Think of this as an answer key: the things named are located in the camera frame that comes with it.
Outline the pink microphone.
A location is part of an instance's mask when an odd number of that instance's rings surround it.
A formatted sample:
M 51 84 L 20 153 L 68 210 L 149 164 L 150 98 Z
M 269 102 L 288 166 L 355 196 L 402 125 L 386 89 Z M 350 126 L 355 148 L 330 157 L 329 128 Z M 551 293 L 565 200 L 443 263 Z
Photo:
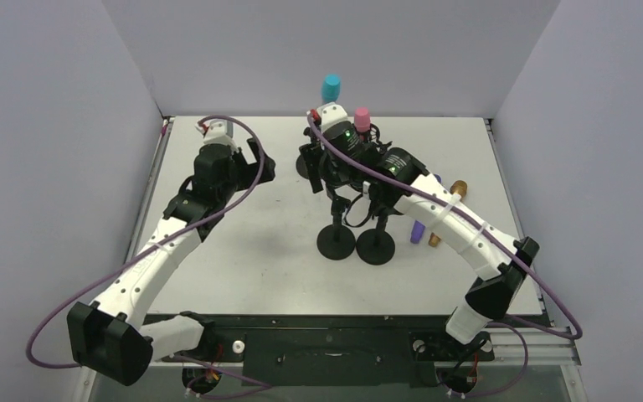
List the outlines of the pink microphone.
M 359 133 L 365 133 L 371 130 L 371 116 L 367 107 L 358 107 L 354 111 L 353 125 Z

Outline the cyan microphone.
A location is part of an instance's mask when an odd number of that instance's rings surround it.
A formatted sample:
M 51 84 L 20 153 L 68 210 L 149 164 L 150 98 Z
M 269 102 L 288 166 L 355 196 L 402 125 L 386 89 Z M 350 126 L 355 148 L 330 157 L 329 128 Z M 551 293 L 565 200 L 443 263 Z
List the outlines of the cyan microphone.
M 341 78 L 337 74 L 326 75 L 321 84 L 321 103 L 336 102 L 341 93 Z

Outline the gold mic black stand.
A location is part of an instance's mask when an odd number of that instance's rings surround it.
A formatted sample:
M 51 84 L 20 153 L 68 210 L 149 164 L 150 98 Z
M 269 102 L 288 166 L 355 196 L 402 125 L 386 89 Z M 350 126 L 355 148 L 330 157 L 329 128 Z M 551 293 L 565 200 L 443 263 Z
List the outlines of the gold mic black stand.
M 334 189 L 328 189 L 327 196 L 332 201 L 332 223 L 320 230 L 316 237 L 316 247 L 328 260 L 344 260 L 356 247 L 354 233 L 342 222 L 351 200 L 339 196 Z

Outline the purple mic black stand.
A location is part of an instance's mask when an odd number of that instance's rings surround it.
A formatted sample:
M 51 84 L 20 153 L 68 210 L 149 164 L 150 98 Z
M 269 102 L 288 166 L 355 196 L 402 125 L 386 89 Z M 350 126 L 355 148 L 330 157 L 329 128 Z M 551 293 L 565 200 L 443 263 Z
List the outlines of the purple mic black stand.
M 384 265 L 395 254 L 395 242 L 386 231 L 388 215 L 380 214 L 374 229 L 363 231 L 356 240 L 358 257 L 369 265 Z

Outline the purple microphone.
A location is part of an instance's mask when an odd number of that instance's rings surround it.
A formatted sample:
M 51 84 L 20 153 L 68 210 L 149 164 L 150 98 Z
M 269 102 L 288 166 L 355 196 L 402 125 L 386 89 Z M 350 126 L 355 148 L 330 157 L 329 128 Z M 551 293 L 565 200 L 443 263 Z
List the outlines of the purple microphone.
M 414 245 L 419 244 L 420 241 L 424 238 L 425 230 L 425 226 L 418 220 L 415 220 L 409 237 L 410 243 Z M 437 247 L 439 243 L 440 237 L 435 233 L 431 233 L 430 237 L 428 238 L 428 245 L 430 247 Z

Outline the gold microphone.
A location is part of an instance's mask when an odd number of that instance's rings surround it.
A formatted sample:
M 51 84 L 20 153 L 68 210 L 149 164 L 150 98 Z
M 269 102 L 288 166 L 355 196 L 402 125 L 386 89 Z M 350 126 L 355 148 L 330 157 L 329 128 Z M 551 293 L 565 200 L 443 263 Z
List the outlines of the gold microphone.
M 466 196 L 467 189 L 468 189 L 468 185 L 463 180 L 457 180 L 450 186 L 450 192 L 453 195 L 458 195 L 460 200 L 462 200 Z M 440 242 L 441 242 L 441 238 L 437 234 L 435 233 L 430 234 L 430 237 L 428 240 L 429 246 L 437 247 Z

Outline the cyan mic black stand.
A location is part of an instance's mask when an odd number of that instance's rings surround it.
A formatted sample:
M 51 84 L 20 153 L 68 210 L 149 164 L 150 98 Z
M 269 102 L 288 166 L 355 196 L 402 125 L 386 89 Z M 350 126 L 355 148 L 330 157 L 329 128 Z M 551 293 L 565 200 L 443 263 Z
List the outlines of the cyan mic black stand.
M 303 135 L 307 137 L 309 142 L 299 147 L 299 156 L 296 159 L 296 171 L 302 178 L 308 180 L 309 174 L 307 172 L 306 154 L 315 146 L 315 142 L 311 139 L 310 127 L 304 129 Z

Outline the black tripod shock mount stand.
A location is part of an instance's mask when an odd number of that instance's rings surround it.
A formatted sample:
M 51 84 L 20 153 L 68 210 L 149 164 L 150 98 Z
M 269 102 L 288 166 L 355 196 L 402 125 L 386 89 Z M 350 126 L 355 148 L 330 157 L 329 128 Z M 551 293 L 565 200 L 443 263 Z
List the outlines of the black tripod shock mount stand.
M 390 147 L 393 145 L 392 141 L 389 142 L 383 142 L 381 140 L 381 131 L 378 126 L 375 124 L 370 125 L 370 131 L 368 134 L 368 139 L 370 143 L 373 145 L 374 149 L 378 152 L 378 154 L 382 157 L 385 155 Z

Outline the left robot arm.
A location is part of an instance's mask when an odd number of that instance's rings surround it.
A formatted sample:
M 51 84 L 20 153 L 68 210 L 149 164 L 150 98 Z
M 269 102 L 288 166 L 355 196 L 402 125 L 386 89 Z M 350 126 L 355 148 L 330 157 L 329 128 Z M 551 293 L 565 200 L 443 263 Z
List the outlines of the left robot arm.
M 175 270 L 230 210 L 234 194 L 248 195 L 275 178 L 275 160 L 255 139 L 247 143 L 253 163 L 228 138 L 203 145 L 193 160 L 193 174 L 169 201 L 134 264 L 92 302 L 70 308 L 66 321 L 76 363 L 130 386 L 154 360 L 182 351 L 197 360 L 213 355 L 217 339 L 197 313 L 154 324 L 144 321 Z

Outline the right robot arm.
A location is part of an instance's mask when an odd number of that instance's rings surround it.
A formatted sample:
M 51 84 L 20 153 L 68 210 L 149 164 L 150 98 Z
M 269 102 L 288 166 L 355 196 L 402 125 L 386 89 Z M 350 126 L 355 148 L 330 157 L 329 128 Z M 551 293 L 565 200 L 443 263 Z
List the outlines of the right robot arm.
M 370 200 L 370 216 L 384 220 L 390 214 L 408 215 L 441 235 L 474 270 L 476 280 L 438 336 L 445 355 L 462 356 L 489 322 L 506 316 L 538 244 L 494 229 L 411 153 L 364 141 L 348 121 L 326 132 L 307 127 L 304 133 L 310 142 L 300 153 L 310 170 L 313 192 L 327 191 L 333 207 L 344 212 L 352 203 L 335 191 L 349 186 Z

